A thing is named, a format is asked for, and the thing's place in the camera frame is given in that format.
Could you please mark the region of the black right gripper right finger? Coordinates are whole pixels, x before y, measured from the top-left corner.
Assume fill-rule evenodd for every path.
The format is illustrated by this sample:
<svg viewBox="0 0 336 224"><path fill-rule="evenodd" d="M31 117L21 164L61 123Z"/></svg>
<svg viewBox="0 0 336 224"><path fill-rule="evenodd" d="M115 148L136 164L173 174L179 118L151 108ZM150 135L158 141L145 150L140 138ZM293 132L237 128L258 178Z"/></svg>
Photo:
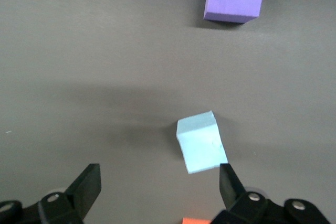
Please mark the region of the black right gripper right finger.
<svg viewBox="0 0 336 224"><path fill-rule="evenodd" d="M286 223L283 208L247 191L230 164L220 165L219 191L225 209L211 223Z"/></svg>

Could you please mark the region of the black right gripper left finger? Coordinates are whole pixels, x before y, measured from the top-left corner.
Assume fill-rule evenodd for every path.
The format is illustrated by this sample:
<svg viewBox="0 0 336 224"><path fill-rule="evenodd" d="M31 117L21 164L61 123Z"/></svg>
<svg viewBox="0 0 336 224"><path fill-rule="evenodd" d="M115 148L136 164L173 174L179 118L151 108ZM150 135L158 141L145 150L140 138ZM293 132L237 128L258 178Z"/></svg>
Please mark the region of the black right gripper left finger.
<svg viewBox="0 0 336 224"><path fill-rule="evenodd" d="M89 164L63 193L48 194L38 202L41 223L83 223L100 192L100 165Z"/></svg>

